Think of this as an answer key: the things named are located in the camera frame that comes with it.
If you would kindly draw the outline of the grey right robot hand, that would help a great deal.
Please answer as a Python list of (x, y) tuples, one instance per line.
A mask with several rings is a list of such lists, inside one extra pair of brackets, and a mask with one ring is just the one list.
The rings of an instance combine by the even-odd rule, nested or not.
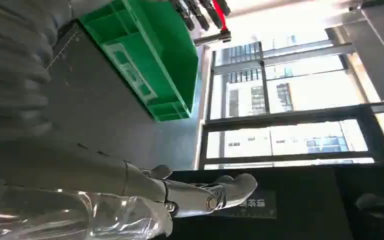
[(142, 197), (162, 204), (176, 218), (202, 216), (243, 203), (257, 188), (251, 174), (212, 183), (170, 180), (165, 165), (141, 169), (122, 160), (101, 165), (89, 154), (45, 144), (37, 138), (0, 139), (0, 180), (17, 187)]

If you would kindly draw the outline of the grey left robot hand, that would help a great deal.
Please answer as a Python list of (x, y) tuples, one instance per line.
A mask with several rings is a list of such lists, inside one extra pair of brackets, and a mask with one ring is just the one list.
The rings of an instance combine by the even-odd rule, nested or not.
[(195, 29), (191, 16), (196, 18), (203, 30), (208, 31), (210, 29), (210, 24), (200, 6), (205, 9), (212, 22), (221, 32), (228, 30), (225, 17), (231, 14), (231, 9), (226, 0), (169, 0), (168, 2), (180, 15), (189, 31)]

